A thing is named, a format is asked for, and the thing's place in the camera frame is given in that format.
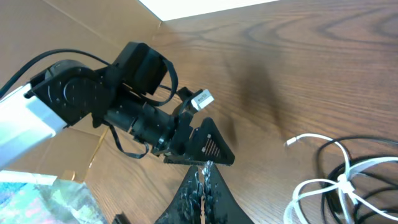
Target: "black wire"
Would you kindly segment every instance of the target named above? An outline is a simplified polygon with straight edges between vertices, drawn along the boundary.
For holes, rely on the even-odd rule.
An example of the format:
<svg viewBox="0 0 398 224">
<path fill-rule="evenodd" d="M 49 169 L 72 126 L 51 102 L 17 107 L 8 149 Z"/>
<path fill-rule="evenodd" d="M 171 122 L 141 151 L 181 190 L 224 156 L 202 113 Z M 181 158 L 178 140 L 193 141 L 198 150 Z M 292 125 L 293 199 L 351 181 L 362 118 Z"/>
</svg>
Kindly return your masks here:
<svg viewBox="0 0 398 224">
<path fill-rule="evenodd" d="M 378 142 L 384 142 L 384 143 L 388 143 L 388 144 L 392 144 L 394 146 L 398 146 L 398 141 L 392 140 L 392 139 L 388 139 L 388 138 L 382 138 L 382 137 L 377 137 L 377 136 L 367 136 L 367 135 L 358 135 L 358 136 L 347 136 L 347 137 L 343 137 L 343 138 L 338 138 L 338 139 L 334 139 L 332 141 L 328 141 L 327 143 L 325 143 L 324 145 L 322 145 L 321 147 L 319 147 L 318 151 L 317 151 L 317 155 L 316 155 L 316 163 L 317 163 L 317 176 L 318 178 L 323 178 L 323 174 L 321 172 L 322 168 L 320 165 L 320 154 L 322 152 L 322 150 L 324 148 L 326 148 L 327 146 L 329 146 L 330 144 L 336 143 L 336 142 L 340 142 L 340 141 L 344 141 L 344 140 L 352 140 L 352 139 L 366 139 L 366 140 L 371 140 L 371 141 L 378 141 Z M 384 157 L 385 155 L 376 155 L 376 156 L 363 156 L 363 157 L 359 157 L 359 158 L 355 158 L 355 159 L 350 159 L 350 163 L 351 164 L 356 164 L 358 162 L 362 162 L 364 160 L 367 159 L 372 159 L 375 157 Z M 336 167 L 328 176 L 328 179 L 330 180 L 336 180 L 337 177 L 342 174 L 345 170 L 345 163 L 340 164 L 338 167 Z M 365 173 L 367 176 L 381 180 L 387 184 L 391 184 L 392 182 L 380 177 L 378 175 L 375 174 L 368 174 Z M 325 184 L 321 184 L 322 188 L 328 187 L 330 186 L 330 184 L 325 183 Z M 340 203 L 338 203 L 338 196 L 336 191 L 331 191 L 331 192 L 325 192 L 322 194 L 322 199 L 321 199 L 321 214 L 322 214 L 322 220 L 324 223 L 326 223 L 326 215 L 325 215 L 325 200 L 328 204 L 328 208 L 329 211 L 331 213 L 331 215 L 333 216 L 333 218 L 335 219 L 335 221 L 339 224 L 342 224 L 342 222 L 340 221 L 340 219 L 337 217 L 336 213 L 341 213 L 342 212 L 342 208 Z"/>
<path fill-rule="evenodd" d="M 53 54 L 57 54 L 57 53 L 65 53 L 65 52 L 70 52 L 70 53 L 77 53 L 77 54 L 82 54 L 82 55 L 86 55 L 89 56 L 101 63 L 104 63 L 105 65 L 110 65 L 108 62 L 100 59 L 99 57 L 89 54 L 87 52 L 81 51 L 81 50 L 74 50 L 74 49 L 55 49 L 55 50 L 49 50 L 47 52 L 41 53 L 40 55 L 36 56 L 35 58 L 33 58 L 32 60 L 30 60 L 29 62 L 27 62 L 21 69 L 19 69 L 18 72 L 16 72 L 9 80 L 8 82 L 0 89 L 0 98 L 2 98 L 7 91 L 11 88 L 11 86 L 13 86 L 13 84 L 15 84 L 15 82 L 18 81 L 18 79 L 28 70 L 30 69 L 31 66 L 33 66 L 35 63 L 37 63 L 38 61 L 42 60 L 45 57 L 48 57 L 50 55 Z"/>
<path fill-rule="evenodd" d="M 398 214 L 398 210 L 392 209 L 392 208 L 385 208 L 385 209 L 381 209 L 381 210 L 384 211 L 385 213 Z M 378 213 L 375 211 L 366 213 L 365 215 L 361 216 L 361 218 L 355 224 L 361 224 L 361 223 L 365 222 L 365 220 L 367 220 L 368 218 L 370 218 L 374 215 L 378 215 Z"/>
<path fill-rule="evenodd" d="M 172 91 L 172 89 L 170 87 L 168 87 L 168 86 L 159 85 L 159 87 L 161 87 L 161 88 L 163 88 L 165 90 L 168 90 L 168 91 Z"/>
<path fill-rule="evenodd" d="M 366 200 L 367 198 L 373 197 L 373 196 L 375 196 L 375 195 L 377 195 L 379 193 L 383 193 L 383 192 L 386 192 L 386 191 L 392 191 L 392 190 L 398 190 L 398 188 L 397 187 L 384 187 L 384 188 L 381 188 L 381 189 L 377 189 L 377 190 L 374 190 L 374 191 L 368 193 L 366 196 L 363 197 L 363 199 Z M 358 211 L 359 211 L 359 209 L 361 208 L 362 205 L 363 204 L 361 202 L 358 202 L 358 204 L 355 205 L 355 207 L 354 207 L 353 216 L 354 216 L 354 222 L 355 223 L 359 222 L 359 220 L 358 220 Z"/>
<path fill-rule="evenodd" d="M 112 132 L 114 143 L 116 144 L 116 147 L 119 149 L 119 151 L 123 152 L 126 156 L 129 156 L 129 157 L 135 158 L 135 159 L 141 159 L 142 157 L 144 157 L 149 152 L 149 146 L 148 146 L 147 142 L 144 142 L 145 153 L 136 154 L 136 153 L 131 153 L 131 152 L 125 152 L 123 150 L 123 148 L 122 148 L 122 145 L 120 144 L 119 136 L 118 136 L 118 133 L 116 132 L 114 126 L 112 124 L 110 124 L 109 122 L 107 122 L 107 121 L 103 121 L 103 124 L 109 126 L 109 129 Z"/>
</svg>

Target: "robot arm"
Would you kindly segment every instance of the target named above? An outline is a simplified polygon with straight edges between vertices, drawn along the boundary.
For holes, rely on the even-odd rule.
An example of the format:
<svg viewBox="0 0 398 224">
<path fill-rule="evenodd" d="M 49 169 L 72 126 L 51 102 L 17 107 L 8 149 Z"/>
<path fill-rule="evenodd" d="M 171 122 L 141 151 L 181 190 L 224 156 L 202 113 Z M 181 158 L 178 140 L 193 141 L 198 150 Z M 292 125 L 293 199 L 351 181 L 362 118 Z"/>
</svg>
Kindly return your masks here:
<svg viewBox="0 0 398 224">
<path fill-rule="evenodd" d="M 22 69 L 27 70 L 40 59 L 34 58 Z M 161 54 L 146 44 L 130 42 L 113 64 L 106 64 L 104 68 L 92 70 L 75 60 L 61 60 L 4 97 L 0 101 L 0 170 L 89 113 L 95 128 L 101 124 L 111 128 L 122 152 L 114 126 L 134 136 L 134 140 L 145 144 L 147 149 L 151 145 L 151 153 L 163 154 L 166 163 L 213 161 L 231 165 L 234 162 L 233 153 L 211 118 L 204 119 L 199 128 L 190 126 L 193 115 L 213 101 L 210 92 L 193 93 L 185 87 L 177 91 L 177 74 L 172 63 Z M 167 71 L 171 88 L 160 85 Z M 0 97 L 16 81 L 13 79 L 1 89 Z M 153 95 L 158 86 L 170 90 L 166 101 L 158 102 L 145 96 Z M 174 94 L 182 103 L 172 114 L 158 109 Z"/>
</svg>

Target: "cardboard box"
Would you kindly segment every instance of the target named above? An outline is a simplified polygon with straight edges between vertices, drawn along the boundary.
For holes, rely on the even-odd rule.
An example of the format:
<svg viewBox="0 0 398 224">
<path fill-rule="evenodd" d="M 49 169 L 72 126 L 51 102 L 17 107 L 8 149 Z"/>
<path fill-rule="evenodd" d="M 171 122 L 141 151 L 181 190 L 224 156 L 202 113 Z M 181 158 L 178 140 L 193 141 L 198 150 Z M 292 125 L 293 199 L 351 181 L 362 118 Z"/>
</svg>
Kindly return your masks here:
<svg viewBox="0 0 398 224">
<path fill-rule="evenodd" d="M 0 1 L 0 85 L 31 58 L 47 50 L 79 49 L 112 62 L 129 41 L 150 43 L 160 21 L 137 0 Z M 58 54 L 34 65 L 13 89 L 58 60 L 103 67 L 83 55 Z M 9 166 L 83 182 L 106 128 L 92 128 L 91 115 Z"/>
</svg>

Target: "white cable connector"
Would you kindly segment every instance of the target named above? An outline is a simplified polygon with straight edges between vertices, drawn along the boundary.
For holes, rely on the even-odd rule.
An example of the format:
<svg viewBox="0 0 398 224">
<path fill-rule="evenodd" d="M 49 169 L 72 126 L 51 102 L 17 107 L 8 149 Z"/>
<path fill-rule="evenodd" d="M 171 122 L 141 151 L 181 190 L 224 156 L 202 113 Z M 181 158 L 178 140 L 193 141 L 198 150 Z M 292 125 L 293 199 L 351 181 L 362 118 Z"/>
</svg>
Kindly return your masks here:
<svg viewBox="0 0 398 224">
<path fill-rule="evenodd" d="M 288 141 L 286 141 L 285 145 L 289 146 L 303 137 L 322 138 L 322 139 L 325 139 L 328 141 L 333 140 L 332 138 L 322 136 L 319 134 L 301 134 L 299 136 L 296 136 L 296 137 L 291 138 Z M 331 190 L 336 190 L 336 189 L 338 189 L 338 195 L 339 195 L 341 207 L 343 209 L 344 218 L 347 223 L 352 223 L 353 221 L 352 221 L 352 218 L 351 218 L 351 216 L 348 212 L 347 206 L 346 206 L 345 195 L 347 195 L 349 197 L 349 199 L 354 204 L 356 204 L 359 201 L 359 202 L 363 203 L 365 206 L 367 206 L 368 208 L 370 208 L 372 211 L 376 212 L 377 214 L 382 215 L 388 219 L 398 221 L 398 217 L 393 217 L 392 215 L 389 215 L 386 212 L 381 211 L 380 209 L 371 205 L 369 202 L 365 201 L 360 196 L 356 195 L 354 193 L 355 188 L 353 187 L 352 183 L 350 182 L 350 180 L 352 178 L 354 178 L 356 175 L 358 175 L 363 170 L 368 169 L 372 166 L 375 166 L 375 165 L 383 163 L 383 162 L 397 162 L 398 157 L 378 157 L 378 158 L 374 158 L 374 159 L 368 159 L 366 161 L 360 162 L 360 163 L 355 164 L 352 167 L 350 167 L 349 157 L 348 157 L 348 153 L 347 153 L 346 149 L 339 142 L 335 142 L 335 144 L 337 144 L 340 147 L 340 149 L 343 151 L 344 159 L 346 161 L 345 162 L 345 167 L 346 167 L 345 173 L 339 175 L 338 182 L 328 180 L 328 179 L 313 179 L 313 180 L 306 180 L 306 181 L 302 182 L 301 184 L 298 184 L 298 186 L 293 191 L 292 201 L 288 204 L 288 206 L 285 209 L 284 223 L 285 224 L 293 223 L 293 214 L 292 214 L 293 209 L 301 223 L 308 223 L 304 217 L 303 212 L 301 211 L 301 208 L 299 205 L 299 200 L 301 200 L 305 197 L 311 196 L 311 195 L 322 194 L 322 193 L 329 192 Z M 306 193 L 300 194 L 301 189 L 305 185 L 315 183 L 315 182 L 326 182 L 326 183 L 331 184 L 331 186 L 325 187 L 320 190 L 314 190 L 311 192 L 306 192 Z"/>
</svg>

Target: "wooden table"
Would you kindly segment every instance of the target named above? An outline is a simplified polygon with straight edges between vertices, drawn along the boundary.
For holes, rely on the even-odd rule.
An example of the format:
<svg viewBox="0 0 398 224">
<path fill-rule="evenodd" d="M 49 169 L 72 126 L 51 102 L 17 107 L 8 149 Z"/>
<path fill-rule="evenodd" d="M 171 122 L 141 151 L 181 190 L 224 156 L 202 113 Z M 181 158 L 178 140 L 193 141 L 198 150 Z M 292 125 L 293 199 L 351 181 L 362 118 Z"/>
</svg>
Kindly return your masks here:
<svg viewBox="0 0 398 224">
<path fill-rule="evenodd" d="M 398 139 L 397 1 L 281 0 L 165 22 L 151 44 L 174 63 L 180 87 L 207 88 L 215 97 L 194 123 L 216 121 L 236 156 L 220 171 L 256 223 L 281 223 L 295 186 L 315 177 L 313 155 L 324 141 L 285 149 L 288 138 Z M 127 138 L 132 151 L 143 151 Z M 346 146 L 354 157 L 396 151 L 365 141 Z M 323 155 L 325 170 L 341 162 L 337 147 Z M 153 223 L 187 169 L 152 155 L 126 158 L 108 133 L 87 184 L 109 221 L 124 212 L 132 223 Z M 320 223 L 319 198 L 303 202 L 313 223 Z"/>
</svg>

